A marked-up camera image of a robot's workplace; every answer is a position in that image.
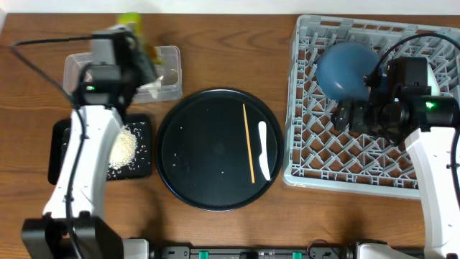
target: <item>dish rack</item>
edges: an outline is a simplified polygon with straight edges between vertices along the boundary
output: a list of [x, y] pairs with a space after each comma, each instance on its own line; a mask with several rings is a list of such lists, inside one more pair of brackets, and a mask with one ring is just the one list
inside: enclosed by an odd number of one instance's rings
[[[405, 147], [383, 138], [345, 130], [331, 122], [337, 103], [316, 81], [321, 54], [341, 42], [358, 42], [379, 56], [411, 35], [437, 32], [460, 40], [460, 29], [363, 19], [302, 15], [291, 39], [289, 94], [285, 122], [283, 180], [287, 185], [419, 199], [417, 178]], [[433, 37], [406, 42], [387, 60], [425, 57], [441, 95], [459, 100], [460, 57], [450, 43]]]

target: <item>wooden surface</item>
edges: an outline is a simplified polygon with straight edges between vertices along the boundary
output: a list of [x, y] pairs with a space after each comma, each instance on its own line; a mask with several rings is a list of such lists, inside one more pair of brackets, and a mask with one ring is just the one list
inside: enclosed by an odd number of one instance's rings
[[[353, 16], [362, 19], [460, 27], [460, 17]], [[297, 16], [144, 15], [148, 42], [177, 45], [183, 57], [184, 96], [230, 86], [258, 96], [284, 124], [290, 37]], [[52, 126], [69, 116], [66, 100], [6, 48], [16, 40], [87, 35], [111, 26], [112, 14], [10, 14], [0, 38], [0, 258], [28, 258], [24, 219], [40, 217], [54, 189], [47, 182]], [[67, 55], [87, 42], [24, 47], [53, 78]], [[158, 128], [177, 101], [133, 105]], [[422, 247], [419, 201], [292, 188], [278, 176], [253, 204], [205, 212], [176, 199], [154, 172], [147, 179], [107, 186], [106, 222], [122, 237], [158, 245], [305, 247], [316, 238], [345, 244], [363, 237]]]

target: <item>orange stick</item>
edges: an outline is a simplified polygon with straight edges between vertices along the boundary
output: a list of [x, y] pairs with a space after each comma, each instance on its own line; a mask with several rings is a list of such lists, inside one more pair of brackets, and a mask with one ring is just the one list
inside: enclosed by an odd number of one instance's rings
[[255, 183], [254, 179], [254, 168], [252, 167], [252, 153], [251, 153], [251, 142], [249, 141], [249, 128], [247, 126], [246, 106], [243, 104], [244, 112], [244, 126], [246, 126], [246, 141], [247, 141], [247, 152], [249, 153], [249, 166], [251, 167], [251, 179], [252, 183]]

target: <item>white utensil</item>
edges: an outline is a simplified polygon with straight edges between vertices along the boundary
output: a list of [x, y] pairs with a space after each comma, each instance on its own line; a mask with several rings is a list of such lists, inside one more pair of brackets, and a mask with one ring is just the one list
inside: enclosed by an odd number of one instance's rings
[[268, 170], [268, 158], [267, 158], [267, 124], [265, 122], [259, 122], [259, 136], [260, 145], [262, 146], [262, 154], [259, 156], [259, 164], [267, 181], [270, 180], [270, 171]]

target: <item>black plate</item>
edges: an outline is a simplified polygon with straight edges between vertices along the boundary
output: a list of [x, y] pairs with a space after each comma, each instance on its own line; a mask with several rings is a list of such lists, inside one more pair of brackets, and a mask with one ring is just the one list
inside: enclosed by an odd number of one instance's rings
[[[265, 180], [259, 165], [260, 121], [267, 124], [270, 181]], [[283, 140], [275, 115], [257, 97], [232, 89], [214, 89], [184, 99], [168, 113], [155, 149], [158, 171], [179, 199], [201, 209], [224, 211], [250, 204], [272, 185], [282, 164]]]
[[[146, 114], [128, 114], [125, 118], [125, 124], [137, 139], [137, 153], [134, 156], [136, 161], [133, 166], [126, 165], [117, 171], [108, 168], [107, 181], [144, 178], [152, 174], [152, 125], [150, 118]], [[52, 128], [50, 163], [48, 165], [48, 181], [51, 184], [56, 184], [59, 179], [60, 168], [70, 139], [70, 126], [70, 119], [63, 119], [56, 122]]]

